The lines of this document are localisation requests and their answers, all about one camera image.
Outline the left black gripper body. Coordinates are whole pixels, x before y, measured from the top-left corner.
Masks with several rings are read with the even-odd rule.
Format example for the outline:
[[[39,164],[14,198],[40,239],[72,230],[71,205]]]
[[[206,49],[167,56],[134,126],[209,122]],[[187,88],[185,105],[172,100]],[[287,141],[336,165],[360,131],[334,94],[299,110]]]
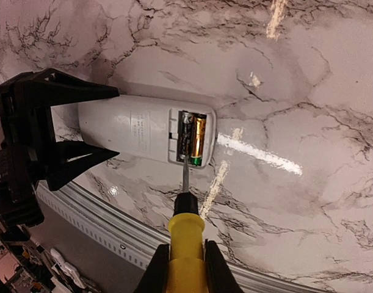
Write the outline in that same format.
[[[45,84],[16,79],[0,85],[0,217],[8,227],[44,221],[35,190],[56,142]]]

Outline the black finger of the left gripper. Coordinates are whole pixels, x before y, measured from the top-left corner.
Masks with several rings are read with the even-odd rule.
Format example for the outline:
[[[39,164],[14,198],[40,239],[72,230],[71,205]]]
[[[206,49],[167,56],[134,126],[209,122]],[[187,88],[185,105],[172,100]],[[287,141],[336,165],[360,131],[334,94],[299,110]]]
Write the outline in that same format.
[[[119,152],[66,140],[46,148],[38,162],[38,180],[46,181],[48,189],[59,190],[90,168],[118,156]]]
[[[117,88],[87,82],[54,68],[16,76],[9,93],[9,106],[38,109],[115,98]]]

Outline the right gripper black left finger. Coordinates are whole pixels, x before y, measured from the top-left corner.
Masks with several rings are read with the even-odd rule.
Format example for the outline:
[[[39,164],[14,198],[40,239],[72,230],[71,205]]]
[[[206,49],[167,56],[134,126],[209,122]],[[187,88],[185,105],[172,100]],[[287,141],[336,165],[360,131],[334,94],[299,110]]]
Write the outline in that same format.
[[[164,293],[167,287],[170,245],[157,247],[134,293]]]

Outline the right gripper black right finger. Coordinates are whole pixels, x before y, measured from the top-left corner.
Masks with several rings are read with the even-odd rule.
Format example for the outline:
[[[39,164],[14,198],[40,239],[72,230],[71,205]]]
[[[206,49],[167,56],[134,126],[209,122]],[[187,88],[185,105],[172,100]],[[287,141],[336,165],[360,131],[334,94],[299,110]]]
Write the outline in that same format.
[[[215,241],[205,240],[205,263],[209,293],[244,293]]]

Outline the yellow handled screwdriver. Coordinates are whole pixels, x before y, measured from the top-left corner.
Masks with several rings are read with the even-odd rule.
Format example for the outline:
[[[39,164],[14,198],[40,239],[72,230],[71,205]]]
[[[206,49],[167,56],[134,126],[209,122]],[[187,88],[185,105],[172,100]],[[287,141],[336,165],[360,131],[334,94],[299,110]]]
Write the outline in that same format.
[[[203,255],[204,228],[198,200],[189,190],[189,156],[186,155],[182,191],[176,196],[173,217],[168,223],[170,258],[167,292],[208,292]]]

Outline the white remote control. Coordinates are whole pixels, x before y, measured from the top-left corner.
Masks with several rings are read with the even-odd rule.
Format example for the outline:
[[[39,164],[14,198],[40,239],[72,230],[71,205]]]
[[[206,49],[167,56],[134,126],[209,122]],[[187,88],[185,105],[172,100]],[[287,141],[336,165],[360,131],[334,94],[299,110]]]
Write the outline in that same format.
[[[179,112],[206,115],[201,167],[212,158],[217,117],[213,108],[196,103],[144,96],[80,103],[78,119],[85,143],[131,156],[183,165],[177,161]]]

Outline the black battery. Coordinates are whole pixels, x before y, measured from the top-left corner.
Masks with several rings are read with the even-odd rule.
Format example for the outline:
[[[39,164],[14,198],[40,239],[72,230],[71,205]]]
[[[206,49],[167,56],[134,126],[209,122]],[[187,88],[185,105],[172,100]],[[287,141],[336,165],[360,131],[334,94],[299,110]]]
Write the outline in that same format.
[[[194,116],[190,112],[180,111],[178,121],[177,161],[183,162],[190,155]]]

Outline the front aluminium rail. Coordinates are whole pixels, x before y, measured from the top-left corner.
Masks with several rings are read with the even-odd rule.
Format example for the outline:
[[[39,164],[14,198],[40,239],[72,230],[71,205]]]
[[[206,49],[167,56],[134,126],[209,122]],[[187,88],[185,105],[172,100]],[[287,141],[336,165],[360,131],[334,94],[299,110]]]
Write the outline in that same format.
[[[168,235],[118,210],[76,183],[53,192],[41,182],[36,194],[79,231],[141,269],[148,267],[158,245],[170,242]],[[315,292],[314,288],[234,264],[228,267],[244,292]]]

